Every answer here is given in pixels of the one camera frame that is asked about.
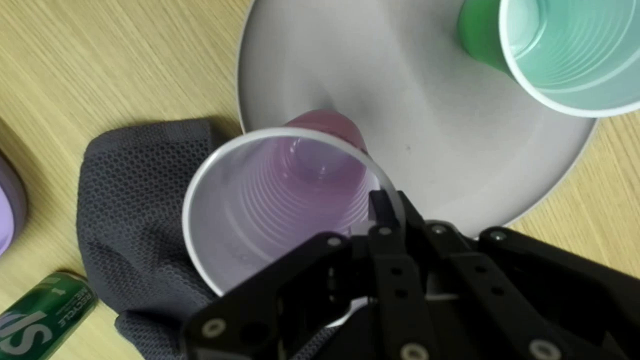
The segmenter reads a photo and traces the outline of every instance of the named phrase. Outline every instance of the cup rim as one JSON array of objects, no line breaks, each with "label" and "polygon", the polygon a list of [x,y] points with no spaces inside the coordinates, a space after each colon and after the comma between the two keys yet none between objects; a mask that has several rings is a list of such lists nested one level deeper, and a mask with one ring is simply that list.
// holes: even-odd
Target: cup rim
[{"label": "cup rim", "polygon": [[352,156],[355,160],[358,160],[361,164],[365,164],[377,177],[382,190],[386,190],[391,193],[391,203],[394,207],[397,218],[401,219],[401,236],[404,236],[404,206],[401,199],[401,193],[397,190],[397,186],[392,183],[392,179],[386,176],[386,172],[365,151],[361,151],[358,148],[355,148],[352,144],[349,144],[342,138],[319,131],[319,129],[309,129],[309,128],[265,128],[265,129],[254,129],[242,135],[236,135],[232,139],[228,139],[226,144],[222,144],[220,148],[216,148],[196,170],[196,173],[192,176],[189,188],[187,188],[187,195],[183,201],[183,236],[185,236],[185,243],[189,250],[189,257],[192,259],[196,272],[201,273],[201,277],[209,283],[210,290],[215,290],[219,295],[222,295],[228,290],[222,290],[222,286],[219,286],[215,281],[215,277],[207,272],[205,261],[203,261],[203,254],[196,251],[196,239],[191,228],[191,218],[194,214],[192,203],[194,203],[194,195],[203,183],[203,179],[207,177],[207,173],[220,162],[224,160],[228,153],[232,153],[234,149],[249,146],[253,142],[263,142],[263,139],[274,139],[274,138],[307,138],[307,139],[316,139],[328,146],[334,146],[342,151],[347,151],[349,156]]},{"label": "cup rim", "polygon": [[537,85],[533,85],[533,82],[524,76],[524,72],[520,69],[516,55],[504,46],[508,44],[508,5],[513,4],[513,0],[503,0],[500,2],[500,13],[499,13],[499,35],[500,35],[500,49],[504,54],[506,66],[513,72],[513,76],[516,77],[516,82],[533,96],[537,97],[541,103],[568,113],[568,116],[576,116],[576,118],[611,118],[611,116],[621,116],[621,113],[629,113],[629,111],[636,111],[640,109],[640,100],[635,100],[630,103],[624,106],[614,106],[614,107],[602,107],[602,109],[585,109],[585,107],[574,107],[574,106],[567,106],[561,103],[549,96],[545,96]]}]

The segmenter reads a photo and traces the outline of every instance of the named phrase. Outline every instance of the plastic cup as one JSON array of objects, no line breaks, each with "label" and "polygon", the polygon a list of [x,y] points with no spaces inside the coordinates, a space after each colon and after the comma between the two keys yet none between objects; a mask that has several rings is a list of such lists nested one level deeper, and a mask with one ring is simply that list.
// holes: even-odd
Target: plastic cup
[{"label": "plastic cup", "polygon": [[636,0],[466,0],[463,48],[539,102],[583,118],[640,107]]},{"label": "plastic cup", "polygon": [[238,135],[201,166],[183,209],[187,248],[222,295],[315,233],[369,222],[373,190],[386,190],[402,218],[358,128],[336,111],[311,111]]},{"label": "plastic cup", "polygon": [[24,186],[0,153],[0,256],[10,248],[26,222]]}]

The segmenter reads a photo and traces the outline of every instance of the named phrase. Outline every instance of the white plastic cup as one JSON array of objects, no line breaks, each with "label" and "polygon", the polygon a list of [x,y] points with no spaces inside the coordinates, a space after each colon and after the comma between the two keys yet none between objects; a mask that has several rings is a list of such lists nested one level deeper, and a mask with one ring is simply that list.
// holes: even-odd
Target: white plastic cup
[{"label": "white plastic cup", "polygon": [[309,111],[282,128],[220,146],[192,177],[183,211],[189,254],[226,293],[319,232],[369,222],[369,193],[401,195],[365,151],[358,128],[336,111]]}]

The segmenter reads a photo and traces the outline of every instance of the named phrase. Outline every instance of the gray cloth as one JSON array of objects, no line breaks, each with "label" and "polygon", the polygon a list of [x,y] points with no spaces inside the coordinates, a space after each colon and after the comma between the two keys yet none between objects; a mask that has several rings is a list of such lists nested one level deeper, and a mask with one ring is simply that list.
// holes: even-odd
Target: gray cloth
[{"label": "gray cloth", "polygon": [[[99,135],[84,153],[78,242],[93,290],[145,358],[180,358],[183,321],[216,295],[194,269],[180,211],[189,182],[226,138],[207,119],[132,126]],[[319,333],[297,358],[331,337]]]}]

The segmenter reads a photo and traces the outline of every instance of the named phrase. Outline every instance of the metal bolt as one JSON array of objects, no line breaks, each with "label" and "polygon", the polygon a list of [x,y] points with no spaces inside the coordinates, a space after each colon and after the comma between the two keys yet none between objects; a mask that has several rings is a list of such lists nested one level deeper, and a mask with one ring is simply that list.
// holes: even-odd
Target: metal bolt
[{"label": "metal bolt", "polygon": [[404,343],[401,350],[402,360],[428,360],[428,350],[422,343]]},{"label": "metal bolt", "polygon": [[563,360],[563,352],[555,342],[549,340],[533,340],[528,346],[537,360]]},{"label": "metal bolt", "polygon": [[340,239],[340,237],[331,237],[331,239],[327,239],[327,243],[333,245],[333,248],[336,248],[336,245],[342,243],[342,239]]},{"label": "metal bolt", "polygon": [[442,226],[442,223],[435,223],[435,226],[432,226],[432,232],[435,232],[435,233],[447,233],[448,230],[447,230],[447,226]]},{"label": "metal bolt", "polygon": [[385,228],[381,228],[378,232],[381,232],[382,236],[391,236],[394,230],[391,230],[391,228],[385,226]]},{"label": "metal bolt", "polygon": [[497,242],[503,242],[504,237],[506,237],[506,233],[504,232],[500,232],[500,230],[497,230],[497,232],[492,232],[492,233],[489,233],[492,239],[497,239]]},{"label": "metal bolt", "polygon": [[213,318],[205,321],[203,336],[205,337],[219,337],[226,330],[226,321],[222,318]]}]

